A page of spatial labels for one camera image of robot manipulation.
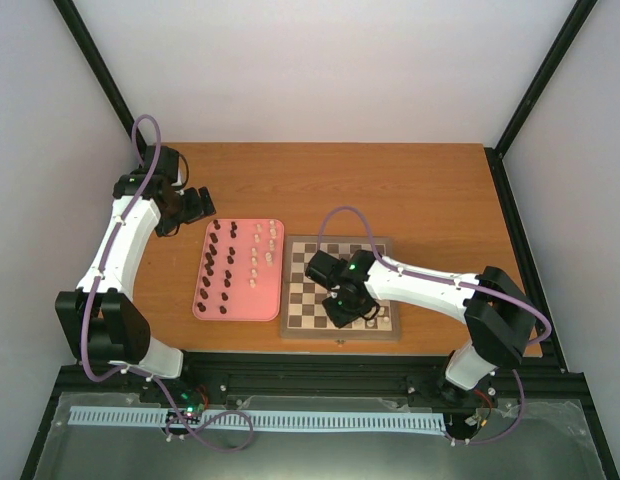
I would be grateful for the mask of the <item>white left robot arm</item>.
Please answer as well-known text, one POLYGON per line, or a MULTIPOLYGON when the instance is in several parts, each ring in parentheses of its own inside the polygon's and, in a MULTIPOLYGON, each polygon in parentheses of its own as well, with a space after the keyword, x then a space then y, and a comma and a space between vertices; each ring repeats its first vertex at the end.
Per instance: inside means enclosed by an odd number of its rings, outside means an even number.
POLYGON ((133 303, 133 290, 152 235, 170 237, 184 224, 215 215, 208 189, 190 187, 188 180, 189 166, 181 153, 148 147, 141 166, 114 185, 111 218, 88 271, 74 290, 60 292, 55 301, 78 361, 163 378, 164 392, 180 403, 196 395, 198 378, 182 368, 181 350, 153 337, 133 303))

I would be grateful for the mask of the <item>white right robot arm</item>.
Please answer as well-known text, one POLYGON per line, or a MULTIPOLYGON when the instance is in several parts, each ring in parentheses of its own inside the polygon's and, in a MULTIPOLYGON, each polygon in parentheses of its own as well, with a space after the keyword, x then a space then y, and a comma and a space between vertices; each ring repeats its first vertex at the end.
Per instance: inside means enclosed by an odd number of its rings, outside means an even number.
POLYGON ((498 369, 518 368, 536 324, 523 293, 495 267, 478 275, 455 274, 401 264, 369 250, 356 251, 348 261, 319 250, 305 276, 327 290, 322 305, 338 328, 375 319, 382 301, 432 310, 465 325, 470 339, 453 351, 434 381, 441 396, 470 391, 498 369))

